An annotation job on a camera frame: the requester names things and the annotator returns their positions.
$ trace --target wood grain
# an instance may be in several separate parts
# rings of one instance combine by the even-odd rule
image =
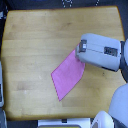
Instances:
[[[114,91],[125,83],[120,71],[86,64],[81,81],[60,102],[51,79],[84,33],[124,40],[117,8],[8,13],[1,53],[7,119],[94,117],[108,111]]]

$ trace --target black object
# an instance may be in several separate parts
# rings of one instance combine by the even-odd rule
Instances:
[[[108,54],[108,55],[117,57],[117,49],[110,48],[110,47],[104,47],[104,54]]]
[[[6,0],[12,10],[63,8],[62,0]],[[100,0],[99,5],[113,5],[115,0]],[[73,0],[72,7],[95,6],[97,0]]]
[[[62,123],[67,123],[67,119],[62,119]]]
[[[79,52],[86,52],[87,40],[81,40],[79,44]]]
[[[38,121],[7,121],[8,128],[37,128]]]
[[[128,65],[124,58],[124,45],[125,45],[125,42],[121,41],[120,69],[121,69],[122,76],[127,83],[128,82]]]
[[[114,122],[114,128],[127,128],[122,122],[118,121],[115,118],[113,118],[113,122]]]

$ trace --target pink towel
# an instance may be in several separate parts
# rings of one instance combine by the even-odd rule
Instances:
[[[75,58],[75,50],[73,50],[51,73],[59,101],[62,100],[82,78],[84,68],[85,64]]]

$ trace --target floor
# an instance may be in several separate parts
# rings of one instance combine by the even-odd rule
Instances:
[[[78,4],[75,5],[75,7],[83,7],[84,5],[81,3],[83,2],[83,0],[81,1],[77,1]],[[116,0],[115,3],[105,3],[104,5],[117,5],[119,12],[120,12],[120,16],[121,16],[121,20],[122,20],[122,24],[123,24],[123,29],[124,29],[124,35],[125,35],[125,39],[128,38],[128,0]],[[0,46],[1,46],[1,42],[2,42],[2,34],[3,34],[3,27],[4,27],[4,19],[1,19],[1,15],[0,15]],[[37,123],[38,121],[8,121],[8,128],[36,128],[37,127]]]

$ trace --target wooden table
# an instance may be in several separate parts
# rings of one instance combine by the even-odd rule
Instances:
[[[84,75],[59,102],[51,72],[84,33],[124,40],[116,7],[10,11],[1,62],[7,119],[94,117],[108,111],[114,91],[125,82],[115,73],[86,64]]]

